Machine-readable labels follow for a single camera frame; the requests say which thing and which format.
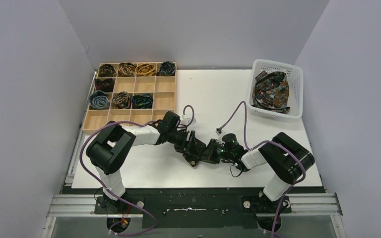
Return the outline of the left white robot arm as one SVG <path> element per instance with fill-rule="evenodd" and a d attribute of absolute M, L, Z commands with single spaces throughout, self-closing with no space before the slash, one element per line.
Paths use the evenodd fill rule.
<path fill-rule="evenodd" d="M 179 128 L 180 116 L 167 111 L 162 119 L 142 126 L 125 126 L 112 122 L 104 126 L 85 150 L 99 174 L 107 206 L 115 213 L 126 209 L 126 192 L 120 168 L 131 148 L 141 145 L 171 143 L 176 152 L 196 166 L 206 145 L 196 139 L 195 131 Z"/>

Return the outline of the black gold floral tie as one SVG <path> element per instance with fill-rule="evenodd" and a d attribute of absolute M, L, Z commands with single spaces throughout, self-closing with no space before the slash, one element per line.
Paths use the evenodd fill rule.
<path fill-rule="evenodd" d="M 183 153 L 183 158 L 191 167 L 195 167 L 201 160 L 202 153 Z"/>

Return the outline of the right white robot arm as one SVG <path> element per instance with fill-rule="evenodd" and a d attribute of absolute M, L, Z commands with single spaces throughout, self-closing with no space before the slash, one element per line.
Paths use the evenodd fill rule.
<path fill-rule="evenodd" d="M 211 164 L 231 163 L 241 172 L 268 164 L 274 175 L 262 194 L 274 202 L 291 186 L 304 180 L 307 170 L 316 162 L 309 150 L 283 132 L 252 149 L 240 145 L 235 134 L 223 134 L 209 142 L 200 160 Z"/>

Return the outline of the wooden compartment tray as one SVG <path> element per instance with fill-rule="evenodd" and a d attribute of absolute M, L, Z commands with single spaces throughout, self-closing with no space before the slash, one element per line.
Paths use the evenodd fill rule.
<path fill-rule="evenodd" d="M 113 64 L 118 72 L 118 64 L 120 62 L 107 62 Z M 132 62 L 137 66 L 142 63 L 152 63 L 156 65 L 156 73 L 162 62 Z M 106 125 L 110 121 L 132 121 L 138 124 L 145 124 L 148 121 L 156 121 L 161 119 L 165 112 L 175 111 L 177 97 L 177 64 L 175 76 L 150 76 L 150 77 L 113 77 L 115 85 L 113 92 L 108 93 L 110 107 L 106 110 L 96 110 L 90 107 L 88 102 L 89 96 L 94 93 L 94 80 L 98 77 L 98 68 L 95 70 L 92 86 L 89 96 L 87 97 L 87 110 L 82 122 L 82 131 L 85 134 L 91 134 L 95 130 Z M 134 95 L 142 95 L 149 93 L 153 96 L 153 107 L 151 109 L 114 109 L 112 105 L 112 97 L 114 94 L 126 91 L 131 97 Z"/>

